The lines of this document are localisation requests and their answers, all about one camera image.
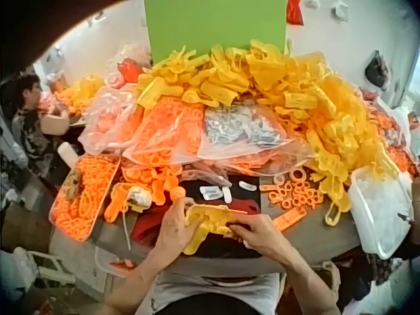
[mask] black hair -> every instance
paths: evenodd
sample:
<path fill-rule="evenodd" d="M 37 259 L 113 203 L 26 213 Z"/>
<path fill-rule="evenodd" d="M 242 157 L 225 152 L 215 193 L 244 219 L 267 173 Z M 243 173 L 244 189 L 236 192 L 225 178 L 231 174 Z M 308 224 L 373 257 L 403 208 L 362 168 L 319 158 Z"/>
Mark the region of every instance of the black hair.
<path fill-rule="evenodd" d="M 16 79 L 15 86 L 14 86 L 14 101 L 16 102 L 16 105 L 18 108 L 22 108 L 25 105 L 25 99 L 24 99 L 24 91 L 30 90 L 32 91 L 33 85 L 35 83 L 40 83 L 41 80 L 39 79 L 39 76 L 34 73 L 25 73 L 22 75 L 19 75 L 19 77 Z"/>

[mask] forearm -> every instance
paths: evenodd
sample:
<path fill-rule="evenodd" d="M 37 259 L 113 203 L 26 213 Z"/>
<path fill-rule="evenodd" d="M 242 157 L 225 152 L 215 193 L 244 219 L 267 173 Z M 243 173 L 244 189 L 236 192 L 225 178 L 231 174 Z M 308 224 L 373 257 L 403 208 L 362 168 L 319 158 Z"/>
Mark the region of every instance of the forearm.
<path fill-rule="evenodd" d="M 124 283 L 105 297 L 98 315 L 134 314 L 149 291 L 156 276 L 163 270 L 152 251 L 130 272 Z"/>
<path fill-rule="evenodd" d="M 331 290 L 295 248 L 286 259 L 278 262 L 286 270 L 303 314 L 340 314 Z"/>

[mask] person's left hand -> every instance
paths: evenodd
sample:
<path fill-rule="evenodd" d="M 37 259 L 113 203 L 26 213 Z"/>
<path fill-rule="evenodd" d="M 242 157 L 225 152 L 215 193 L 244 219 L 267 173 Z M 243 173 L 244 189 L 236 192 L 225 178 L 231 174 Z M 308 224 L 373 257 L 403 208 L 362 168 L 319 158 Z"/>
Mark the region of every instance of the person's left hand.
<path fill-rule="evenodd" d="M 185 210 L 194 204 L 191 198 L 180 198 L 172 204 L 162 220 L 156 245 L 150 256 L 156 260 L 161 269 L 168 267 L 188 246 L 200 220 L 186 225 Z"/>

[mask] person's right hand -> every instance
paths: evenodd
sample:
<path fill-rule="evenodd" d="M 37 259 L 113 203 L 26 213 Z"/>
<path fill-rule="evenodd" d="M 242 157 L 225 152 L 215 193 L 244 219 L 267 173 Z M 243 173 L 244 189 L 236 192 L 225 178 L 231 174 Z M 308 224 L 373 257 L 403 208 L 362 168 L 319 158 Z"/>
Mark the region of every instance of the person's right hand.
<path fill-rule="evenodd" d="M 250 230 L 241 225 L 248 225 Z M 280 264 L 288 265 L 295 248 L 274 226 L 268 215 L 235 215 L 229 228 L 250 247 Z"/>

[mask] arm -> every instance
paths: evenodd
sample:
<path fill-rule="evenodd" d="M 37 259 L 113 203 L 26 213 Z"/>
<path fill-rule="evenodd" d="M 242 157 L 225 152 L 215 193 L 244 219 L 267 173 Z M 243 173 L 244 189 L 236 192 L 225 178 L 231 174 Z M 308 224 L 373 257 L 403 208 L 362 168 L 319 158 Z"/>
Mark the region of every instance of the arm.
<path fill-rule="evenodd" d="M 130 272 L 121 287 L 115 289 L 101 306 L 98 315 L 134 314 L 156 276 L 165 270 L 190 243 L 200 221 L 186 226 L 185 208 L 190 198 L 178 199 L 166 212 L 156 245 L 139 266 Z"/>
<path fill-rule="evenodd" d="M 260 254 L 281 264 L 303 314 L 340 314 L 328 286 L 313 271 L 267 215 L 240 215 L 230 228 Z"/>

